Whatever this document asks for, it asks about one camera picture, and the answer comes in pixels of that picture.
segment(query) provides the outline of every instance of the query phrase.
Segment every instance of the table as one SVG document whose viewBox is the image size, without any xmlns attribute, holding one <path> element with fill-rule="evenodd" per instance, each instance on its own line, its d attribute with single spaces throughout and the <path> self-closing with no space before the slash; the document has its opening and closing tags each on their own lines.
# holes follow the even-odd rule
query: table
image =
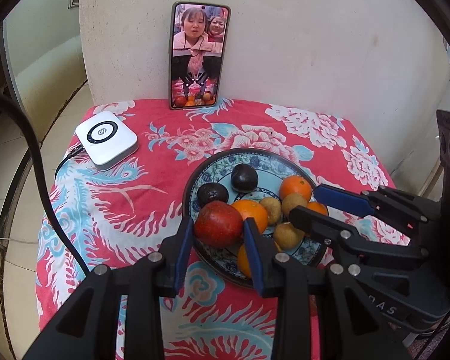
<svg viewBox="0 0 450 360">
<path fill-rule="evenodd" d="M 255 147 L 300 165 L 317 184 L 349 191 L 393 186 L 353 125 L 297 108 L 219 99 L 212 108 L 171 111 L 166 100 L 137 100 L 91 108 L 109 110 L 138 136 L 139 149 L 114 168 L 95 169 L 82 153 L 65 163 L 50 192 L 61 226 L 85 262 L 120 268 L 158 250 L 181 219 L 183 189 L 205 158 L 231 148 Z M 70 148 L 78 145 L 74 136 Z M 373 217 L 330 209 L 365 238 L 405 245 L 408 238 Z M 331 261 L 328 250 L 322 265 Z M 39 232 L 36 294 L 41 329 L 83 280 L 71 254 L 46 218 Z M 269 358 L 276 299 L 224 281 L 192 251 L 185 285 L 161 299 L 168 359 Z M 126 300 L 122 299 L 117 358 L 123 358 Z M 312 323 L 313 332 L 317 325 Z M 314 345 L 314 356 L 317 356 Z"/>
</svg>

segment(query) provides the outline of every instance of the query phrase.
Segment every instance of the kiwi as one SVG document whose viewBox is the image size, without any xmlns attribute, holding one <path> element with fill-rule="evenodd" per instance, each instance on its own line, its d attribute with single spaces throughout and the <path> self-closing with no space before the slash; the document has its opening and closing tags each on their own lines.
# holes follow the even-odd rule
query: kiwi
<svg viewBox="0 0 450 360">
<path fill-rule="evenodd" d="M 307 200 L 299 193 L 291 193 L 287 195 L 282 201 L 282 212 L 288 218 L 288 214 L 297 206 L 306 207 L 308 204 Z"/>
<path fill-rule="evenodd" d="M 292 226 L 290 222 L 280 223 L 274 231 L 274 240 L 284 250 L 294 249 L 303 240 L 305 232 Z"/>
<path fill-rule="evenodd" d="M 280 220 L 280 216 L 282 215 L 282 205 L 278 199 L 268 196 L 260 200 L 259 203 L 267 210 L 268 226 L 274 225 Z"/>
</svg>

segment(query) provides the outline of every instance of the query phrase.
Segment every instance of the blue gripper pad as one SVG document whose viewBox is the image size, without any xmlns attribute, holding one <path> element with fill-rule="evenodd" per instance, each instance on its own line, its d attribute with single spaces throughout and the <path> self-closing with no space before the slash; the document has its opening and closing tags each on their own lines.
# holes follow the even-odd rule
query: blue gripper pad
<svg viewBox="0 0 450 360">
<path fill-rule="evenodd" d="M 188 257 L 190 257 L 190 252 L 192 249 L 192 240 L 193 240 L 193 221 L 191 218 L 188 218 L 186 223 L 181 223 L 180 227 L 185 225 L 185 235 L 183 237 L 182 244 L 180 245 L 180 250 L 178 252 L 178 257 L 176 258 L 175 263 L 175 278 L 173 282 L 173 288 L 175 292 L 178 294 L 180 288 L 185 281 L 185 274 L 187 273 L 187 265 L 188 265 Z"/>
<path fill-rule="evenodd" d="M 349 212 L 361 218 L 375 213 L 375 209 L 370 205 L 366 197 L 329 185 L 320 184 L 317 186 L 313 190 L 313 196 L 317 202 Z"/>
<path fill-rule="evenodd" d="M 262 296 L 265 288 L 263 264 L 248 220 L 243 222 L 243 242 L 245 243 L 248 264 L 250 265 L 250 271 L 252 273 L 253 287 L 258 291 L 259 295 Z"/>
</svg>

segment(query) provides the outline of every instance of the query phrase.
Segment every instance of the plate rim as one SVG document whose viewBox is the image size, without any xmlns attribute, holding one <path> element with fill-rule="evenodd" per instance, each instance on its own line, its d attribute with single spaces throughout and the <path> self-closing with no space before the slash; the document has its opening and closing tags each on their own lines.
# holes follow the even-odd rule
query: plate rim
<svg viewBox="0 0 450 360">
<path fill-rule="evenodd" d="M 310 178 L 310 176 L 307 173 L 305 173 L 305 171 L 300 166 L 298 166 L 297 164 L 291 162 L 290 160 L 282 157 L 281 155 L 279 155 L 277 153 L 263 150 L 263 149 L 256 149 L 253 147 L 228 149 L 228 150 L 220 151 L 216 154 L 213 154 L 211 157 L 207 158 L 205 161 L 203 161 L 201 164 L 199 164 L 195 168 L 195 170 L 192 172 L 192 174 L 188 178 L 185 188 L 183 190 L 182 215 L 186 215 L 188 212 L 190 212 L 190 205 L 188 204 L 188 195 L 191 193 L 191 189 L 193 187 L 193 183 L 192 183 L 193 180 L 195 180 L 198 177 L 198 175 L 205 168 L 207 168 L 211 163 L 219 160 L 222 157 L 227 157 L 229 155 L 238 154 L 238 153 L 244 153 L 244 154 L 256 153 L 256 154 L 267 155 L 269 157 L 276 158 L 284 163 L 287 163 L 287 166 L 289 166 L 290 168 L 293 168 L 295 171 L 297 171 L 297 173 L 300 176 L 302 176 L 305 180 L 308 181 L 308 183 L 312 187 L 312 190 L 314 190 L 317 187 L 315 182 Z M 207 263 L 210 266 L 210 268 L 212 268 L 219 276 L 221 276 L 225 280 L 232 282 L 234 284 L 237 284 L 239 286 L 242 286 L 242 287 L 253 288 L 252 279 L 242 279 L 240 277 L 236 277 L 236 276 L 228 273 L 228 271 L 226 271 L 222 267 L 220 267 L 212 258 L 209 257 L 208 254 L 205 253 L 202 245 L 200 245 L 197 238 L 195 238 L 195 237 L 193 237 L 193 248 L 195 249 L 195 252 L 198 254 L 200 259 L 202 261 L 204 261 L 205 263 Z M 313 259 L 310 261 L 310 264 L 308 264 L 308 266 L 312 266 L 312 267 L 317 266 L 320 263 L 320 261 L 322 260 L 323 256 L 325 255 L 326 250 L 327 250 L 327 245 L 321 244 L 321 246 L 318 249 L 317 254 L 313 257 Z"/>
</svg>

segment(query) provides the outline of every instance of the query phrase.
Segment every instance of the tablecloth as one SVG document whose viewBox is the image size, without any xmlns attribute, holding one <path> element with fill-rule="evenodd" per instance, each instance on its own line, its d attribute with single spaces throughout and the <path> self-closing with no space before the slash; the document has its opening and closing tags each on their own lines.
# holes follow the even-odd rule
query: tablecloth
<svg viewBox="0 0 450 360">
<path fill-rule="evenodd" d="M 50 192 L 61 226 L 91 269 L 102 263 L 120 268 L 158 250 L 178 228 L 191 173 L 218 151 L 268 150 L 301 166 L 317 184 L 353 192 L 392 186 L 354 126 L 332 115 L 245 100 L 219 99 L 213 108 L 177 111 L 169 110 L 166 100 L 136 100 L 91 108 L 84 119 L 103 110 L 116 114 L 137 134 L 138 151 L 105 172 L 83 152 L 65 163 Z M 70 148 L 76 145 L 74 136 Z M 335 209 L 330 215 L 356 226 L 370 240 L 408 242 L 373 217 L 357 218 Z M 327 251 L 322 263 L 331 259 Z M 39 232 L 36 274 L 43 329 L 84 278 L 46 218 Z M 179 296 L 162 298 L 160 304 L 168 359 L 270 356 L 276 299 L 261 299 L 251 289 L 224 281 L 194 251 Z M 123 358 L 125 312 L 123 299 L 118 359 Z"/>
</svg>

